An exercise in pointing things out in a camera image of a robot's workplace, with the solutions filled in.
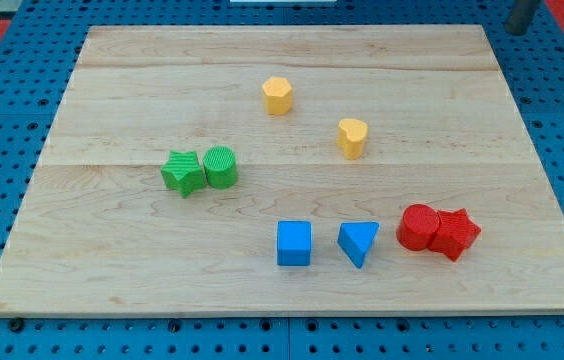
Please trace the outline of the dark grey robot arm rod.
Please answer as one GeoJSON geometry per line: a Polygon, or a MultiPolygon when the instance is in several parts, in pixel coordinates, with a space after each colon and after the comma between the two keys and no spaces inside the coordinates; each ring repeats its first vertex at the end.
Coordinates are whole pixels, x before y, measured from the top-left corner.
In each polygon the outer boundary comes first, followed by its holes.
{"type": "Polygon", "coordinates": [[[525,35],[539,4],[540,0],[514,0],[504,22],[505,32],[513,36],[525,35]]]}

